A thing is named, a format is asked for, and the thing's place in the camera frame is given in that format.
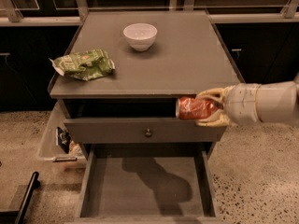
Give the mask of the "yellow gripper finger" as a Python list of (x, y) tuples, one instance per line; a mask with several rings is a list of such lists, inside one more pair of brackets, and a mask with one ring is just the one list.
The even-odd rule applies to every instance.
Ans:
[(195, 122), (202, 127), (224, 127), (232, 124), (230, 118), (223, 110), (218, 110), (206, 119), (198, 119)]
[(196, 95), (196, 99), (210, 99), (224, 105), (233, 88), (234, 86), (228, 86), (225, 88), (213, 88), (202, 91)]

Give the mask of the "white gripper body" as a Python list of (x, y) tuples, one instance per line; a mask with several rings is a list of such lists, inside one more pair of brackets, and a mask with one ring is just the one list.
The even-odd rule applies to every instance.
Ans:
[(257, 109), (257, 94), (260, 84), (240, 83), (226, 88), (223, 104), (229, 120), (238, 125), (260, 122)]

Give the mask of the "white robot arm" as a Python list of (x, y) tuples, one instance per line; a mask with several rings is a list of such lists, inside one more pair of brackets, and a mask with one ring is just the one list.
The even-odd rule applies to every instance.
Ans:
[(197, 98), (210, 98), (223, 105), (207, 119), (198, 119), (203, 127), (284, 123), (299, 120), (298, 81), (271, 84), (239, 83), (225, 88), (202, 91)]

